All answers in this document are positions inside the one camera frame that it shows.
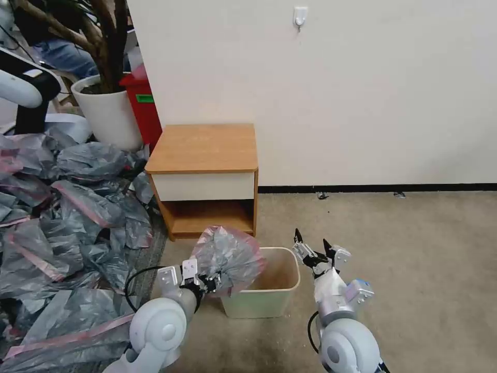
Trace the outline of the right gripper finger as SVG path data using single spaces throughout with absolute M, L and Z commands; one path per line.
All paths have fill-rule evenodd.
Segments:
M 293 252 L 305 266 L 309 268 L 315 266 L 316 253 L 304 242 L 298 228 L 294 233 Z
M 331 245 L 326 239 L 323 238 L 323 246 L 324 246 L 324 251 L 325 251 L 325 256 L 332 268 L 335 268 L 335 255 L 336 255 L 336 250 L 333 248 L 333 245 Z

